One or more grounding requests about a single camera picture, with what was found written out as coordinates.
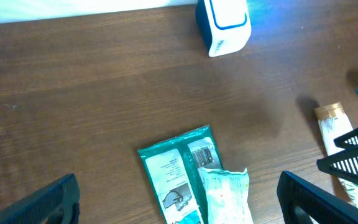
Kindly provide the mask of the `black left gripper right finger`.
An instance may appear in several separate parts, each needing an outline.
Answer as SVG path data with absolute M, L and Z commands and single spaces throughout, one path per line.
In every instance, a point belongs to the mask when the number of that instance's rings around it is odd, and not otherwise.
M 287 170 L 280 174 L 277 197 L 286 224 L 358 224 L 358 208 Z

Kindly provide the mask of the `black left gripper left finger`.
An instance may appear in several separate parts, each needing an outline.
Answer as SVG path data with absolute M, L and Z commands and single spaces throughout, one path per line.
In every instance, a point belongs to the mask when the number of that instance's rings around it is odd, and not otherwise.
M 0 211 L 0 223 L 77 224 L 80 188 L 67 174 Z

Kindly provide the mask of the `teal small sachet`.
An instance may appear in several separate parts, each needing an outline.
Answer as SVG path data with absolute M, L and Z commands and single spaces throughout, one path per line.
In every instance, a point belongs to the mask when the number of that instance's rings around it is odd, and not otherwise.
M 209 224 L 253 224 L 248 196 L 250 178 L 245 169 L 233 172 L 202 168 Z

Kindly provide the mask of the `green 3M package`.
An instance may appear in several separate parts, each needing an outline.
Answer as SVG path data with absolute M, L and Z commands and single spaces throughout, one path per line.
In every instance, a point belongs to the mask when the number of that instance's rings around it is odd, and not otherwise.
M 207 223 L 202 168 L 222 169 L 210 125 L 139 150 L 166 223 Z

